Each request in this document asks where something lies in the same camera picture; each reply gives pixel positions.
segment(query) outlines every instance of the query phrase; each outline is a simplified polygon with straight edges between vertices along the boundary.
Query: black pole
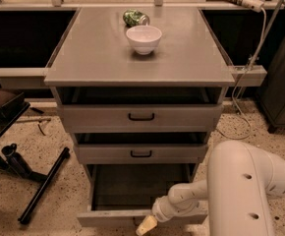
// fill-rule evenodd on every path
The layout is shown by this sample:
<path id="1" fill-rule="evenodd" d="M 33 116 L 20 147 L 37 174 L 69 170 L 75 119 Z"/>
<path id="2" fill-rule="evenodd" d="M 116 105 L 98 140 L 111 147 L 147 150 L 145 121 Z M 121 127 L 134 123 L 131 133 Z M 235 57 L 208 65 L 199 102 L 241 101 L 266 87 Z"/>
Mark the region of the black pole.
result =
<path id="1" fill-rule="evenodd" d="M 54 177 L 54 175 L 56 174 L 58 168 L 61 166 L 63 160 L 65 158 L 69 158 L 70 154 L 69 154 L 69 149 L 67 147 L 65 147 L 63 149 L 63 151 L 61 152 L 60 156 L 57 158 L 56 162 L 54 163 L 53 167 L 51 168 L 51 170 L 49 171 L 49 173 L 47 174 L 47 178 L 46 180 L 41 184 L 41 186 L 38 188 L 38 190 L 36 191 L 34 197 L 32 198 L 32 200 L 30 201 L 30 203 L 28 204 L 26 210 L 24 211 L 24 213 L 22 214 L 22 216 L 20 218 L 18 218 L 18 221 L 21 224 L 28 224 L 29 220 L 30 220 L 30 216 L 34 210 L 34 208 L 36 207 L 38 201 L 41 199 L 43 193 L 45 192 L 47 186 L 49 185 L 49 183 L 52 181 L 52 178 Z"/>

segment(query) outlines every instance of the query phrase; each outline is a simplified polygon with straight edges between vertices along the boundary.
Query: open drawer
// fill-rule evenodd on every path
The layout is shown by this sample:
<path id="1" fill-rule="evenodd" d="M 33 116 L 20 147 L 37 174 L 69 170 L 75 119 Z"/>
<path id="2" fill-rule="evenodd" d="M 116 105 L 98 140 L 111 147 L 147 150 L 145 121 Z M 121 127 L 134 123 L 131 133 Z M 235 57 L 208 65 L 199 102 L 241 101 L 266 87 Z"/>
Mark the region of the open drawer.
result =
<path id="1" fill-rule="evenodd" d="M 80 164 L 198 163 L 207 145 L 201 133 L 75 134 Z"/>
<path id="2" fill-rule="evenodd" d="M 78 214 L 82 226 L 138 226 L 156 198 L 177 183 L 190 182 L 188 164 L 87 166 L 93 176 L 88 211 Z M 206 211 L 161 225 L 203 223 Z"/>
<path id="3" fill-rule="evenodd" d="M 222 105 L 64 105 L 58 114 L 69 133 L 213 131 Z"/>

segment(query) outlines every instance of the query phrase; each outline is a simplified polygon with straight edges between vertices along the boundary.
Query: white cable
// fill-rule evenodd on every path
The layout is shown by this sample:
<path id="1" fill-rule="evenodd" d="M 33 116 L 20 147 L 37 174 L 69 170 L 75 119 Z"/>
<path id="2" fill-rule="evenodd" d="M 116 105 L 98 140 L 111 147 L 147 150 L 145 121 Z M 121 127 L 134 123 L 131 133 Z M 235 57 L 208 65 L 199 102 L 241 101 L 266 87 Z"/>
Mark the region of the white cable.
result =
<path id="1" fill-rule="evenodd" d="M 263 12 L 263 23 L 262 23 L 262 30 L 261 30 L 261 34 L 260 34 L 260 40 L 259 40 L 259 44 L 257 49 L 259 49 L 259 46 L 263 43 L 264 41 L 264 30 L 265 30 L 265 26 L 266 26 L 266 21 L 267 21 L 267 15 L 266 15 L 266 11 L 261 8 L 262 12 Z M 232 139 L 232 140 L 242 140 L 242 139 L 246 139 L 247 137 L 249 137 L 251 135 L 252 132 L 252 125 L 249 122 L 249 120 L 247 119 L 246 115 L 243 113 L 242 109 L 240 108 L 238 101 L 237 101 L 237 97 L 235 96 L 235 91 L 237 90 L 237 88 L 239 87 L 239 82 L 242 80 L 242 78 L 248 73 L 248 71 L 252 68 L 253 64 L 251 64 L 251 61 L 256 60 L 255 57 L 253 57 L 250 60 L 250 63 L 248 63 L 248 65 L 245 68 L 245 72 L 242 74 L 242 76 L 238 79 L 238 81 L 236 82 L 232 94 L 231 94 L 231 98 L 232 98 L 232 102 L 233 105 L 235 106 L 235 108 L 238 110 L 239 112 L 239 117 L 242 118 L 249 126 L 249 131 L 246 135 L 242 136 L 242 137 L 231 137 L 226 135 L 224 132 L 220 131 L 219 129 L 216 129 L 216 131 L 218 131 L 222 136 L 224 136 L 227 139 Z M 239 91 L 237 92 L 236 95 L 240 95 L 242 90 L 242 87 L 239 88 Z"/>

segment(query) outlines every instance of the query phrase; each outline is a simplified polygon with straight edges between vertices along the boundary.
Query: terrazzo floor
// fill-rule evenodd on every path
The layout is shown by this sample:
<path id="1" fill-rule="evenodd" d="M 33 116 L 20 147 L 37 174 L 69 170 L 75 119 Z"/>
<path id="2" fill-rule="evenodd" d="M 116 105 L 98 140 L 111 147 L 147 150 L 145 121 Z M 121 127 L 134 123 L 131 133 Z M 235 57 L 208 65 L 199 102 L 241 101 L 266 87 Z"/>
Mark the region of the terrazzo floor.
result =
<path id="1" fill-rule="evenodd" d="M 18 152 L 34 171 L 47 174 L 64 147 L 71 149 L 71 157 L 60 170 L 34 210 L 29 225 L 21 225 L 18 218 L 23 213 L 39 184 L 0 171 L 0 235 L 136 235 L 135 228 L 89 228 L 81 227 L 76 214 L 86 211 L 89 182 L 84 169 L 72 152 L 73 143 L 65 133 L 52 103 L 33 102 L 31 106 L 44 111 L 42 116 L 28 110 L 20 120 L 51 117 L 45 127 L 46 136 L 38 129 L 37 122 L 17 122 L 0 139 L 0 150 L 11 143 L 18 145 Z M 285 128 L 275 134 L 267 132 L 268 123 L 252 100 L 240 102 L 243 112 L 251 123 L 251 134 L 244 142 L 271 151 L 285 159 Z M 234 111 L 230 102 L 225 108 L 217 129 L 228 137 L 244 136 L 249 127 Z M 209 151 L 199 166 L 197 178 L 205 176 L 209 153 L 215 145 L 229 140 L 218 131 L 211 134 Z M 276 236 L 285 236 L 285 198 L 269 201 Z M 173 228 L 156 228 L 148 235 L 208 235 L 207 221 L 203 225 Z"/>

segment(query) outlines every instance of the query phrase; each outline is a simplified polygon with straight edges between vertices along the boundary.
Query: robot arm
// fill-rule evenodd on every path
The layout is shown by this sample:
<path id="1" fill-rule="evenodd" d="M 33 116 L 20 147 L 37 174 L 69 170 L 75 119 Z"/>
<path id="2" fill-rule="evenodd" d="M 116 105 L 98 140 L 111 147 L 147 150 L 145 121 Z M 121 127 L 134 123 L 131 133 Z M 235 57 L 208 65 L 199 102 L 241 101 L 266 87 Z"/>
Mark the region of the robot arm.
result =
<path id="1" fill-rule="evenodd" d="M 156 200 L 152 213 L 159 222 L 191 216 L 197 214 L 199 201 L 208 199 L 211 236 L 273 236 L 267 196 L 285 196 L 285 161 L 258 147 L 228 141 L 212 151 L 207 181 L 174 185 Z"/>

